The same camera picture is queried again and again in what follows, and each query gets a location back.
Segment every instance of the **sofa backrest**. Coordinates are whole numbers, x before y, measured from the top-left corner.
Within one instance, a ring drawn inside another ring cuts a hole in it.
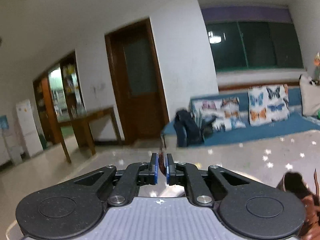
[[[302,104],[300,87],[289,88],[288,92],[289,92],[289,106],[299,106]],[[230,94],[221,94],[221,95],[212,95],[212,96],[191,98],[190,105],[192,106],[193,102],[195,102],[195,101],[217,100],[217,99],[223,99],[223,98],[239,98],[239,110],[241,112],[249,110],[248,92],[230,93]]]

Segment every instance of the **silver screw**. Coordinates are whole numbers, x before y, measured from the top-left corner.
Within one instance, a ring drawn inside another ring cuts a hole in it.
[[[197,201],[202,204],[208,204],[212,201],[212,198],[206,195],[197,197]]]
[[[121,204],[125,201],[125,198],[119,195],[111,196],[108,200],[113,204]]]

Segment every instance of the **wooden table leg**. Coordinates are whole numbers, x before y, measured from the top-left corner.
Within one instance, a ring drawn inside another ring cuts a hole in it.
[[[118,124],[117,124],[117,120],[116,120],[116,115],[115,115],[114,109],[112,109],[112,113],[111,113],[111,122],[112,122],[113,130],[115,131],[118,143],[119,143],[119,145],[122,145],[122,139],[121,139],[121,135],[120,135],[120,132],[119,132],[119,127],[118,127]]]
[[[66,143],[64,142],[64,138],[63,138],[63,134],[62,134],[61,128],[58,129],[58,134],[59,134],[59,138],[60,138],[60,142],[61,142],[61,145],[62,145],[62,149],[63,149],[64,155],[67,158],[67,162],[71,163],[71,159],[70,159],[70,156],[69,156],[69,153],[68,153],[68,149],[66,147]]]
[[[94,146],[94,141],[93,141],[92,134],[90,131],[89,123],[87,122],[87,120],[83,120],[82,124],[83,124],[84,134],[85,134],[86,140],[88,142],[88,146],[89,146],[89,148],[91,150],[91,154],[93,156],[96,154],[96,148]]]

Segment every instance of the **window sill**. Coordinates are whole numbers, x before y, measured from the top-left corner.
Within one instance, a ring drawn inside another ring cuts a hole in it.
[[[301,74],[306,74],[306,69],[261,69],[239,70],[230,72],[217,72],[218,86],[262,83],[271,81],[297,81]]]

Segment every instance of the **wooden desk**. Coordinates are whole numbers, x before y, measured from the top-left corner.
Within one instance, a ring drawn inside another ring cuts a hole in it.
[[[119,145],[121,145],[122,140],[121,140],[119,128],[117,125],[113,106],[104,108],[104,109],[97,109],[94,111],[87,111],[84,114],[77,115],[76,117],[73,117],[73,118],[70,118],[69,116],[67,116],[59,120],[58,123],[59,123],[59,127],[72,126],[79,148],[89,147],[92,155],[95,155],[96,150],[94,146],[93,137],[90,131],[89,123],[93,120],[100,119],[107,115],[110,115],[111,117],[113,129],[116,133],[118,143]],[[66,155],[67,161],[71,163],[71,159],[70,159],[65,141],[63,139],[61,130],[59,135],[60,135],[60,141],[61,141],[64,154]]]

